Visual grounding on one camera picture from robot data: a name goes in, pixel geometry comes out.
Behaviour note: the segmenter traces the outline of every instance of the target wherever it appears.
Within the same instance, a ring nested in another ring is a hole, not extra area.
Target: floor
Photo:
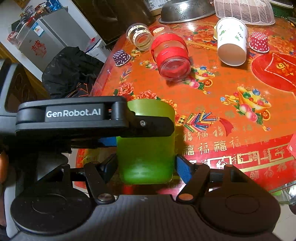
[[[283,241],[296,240],[296,215],[288,205],[281,205],[281,215],[273,233]]]

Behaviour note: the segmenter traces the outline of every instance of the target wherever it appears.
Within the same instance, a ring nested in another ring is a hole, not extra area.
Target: round table
[[[280,18],[271,26],[248,25],[250,35],[258,31],[268,36],[270,51],[260,54],[248,47],[247,61],[231,67],[217,56],[217,41],[213,38],[217,21],[212,15],[165,25],[184,36],[192,65],[191,74],[177,85],[159,75],[149,51],[139,51],[123,35],[98,76],[91,96],[118,95],[127,100],[149,98],[167,102],[176,113],[176,153],[191,163],[202,162],[211,168],[233,164],[270,191],[296,179],[296,160],[288,149],[296,133],[296,28]],[[164,25],[157,20],[150,29],[159,26]],[[112,55],[119,49],[124,49],[132,59],[115,67]],[[257,117],[247,114],[242,105],[246,102],[244,96],[248,97],[245,92],[254,93],[262,101],[258,105],[247,100]],[[218,120],[206,131],[193,130],[190,117],[202,112],[211,112],[209,117]],[[83,154],[84,150],[78,152],[77,167],[82,166]],[[184,183],[175,174],[170,183],[163,185],[127,186],[118,177],[110,185],[116,194],[176,196]]]

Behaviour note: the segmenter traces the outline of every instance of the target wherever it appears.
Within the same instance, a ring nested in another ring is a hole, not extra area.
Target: black bag
[[[65,47],[44,70],[42,83],[51,99],[86,96],[79,94],[81,86],[87,86],[89,94],[103,65],[78,47]]]

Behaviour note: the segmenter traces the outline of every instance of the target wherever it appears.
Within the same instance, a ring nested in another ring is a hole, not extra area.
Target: polka dot paper cup
[[[252,33],[249,46],[259,53],[267,53],[269,51],[267,36],[260,32]]]
[[[113,54],[113,59],[117,67],[125,65],[131,59],[131,56],[126,53],[123,49],[118,50]]]

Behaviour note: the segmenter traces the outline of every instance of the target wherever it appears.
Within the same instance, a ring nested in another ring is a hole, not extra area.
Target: refrigerator
[[[23,28],[16,38],[20,42],[19,50],[42,72],[66,46],[86,52],[91,43],[67,8],[40,17],[30,28]]]

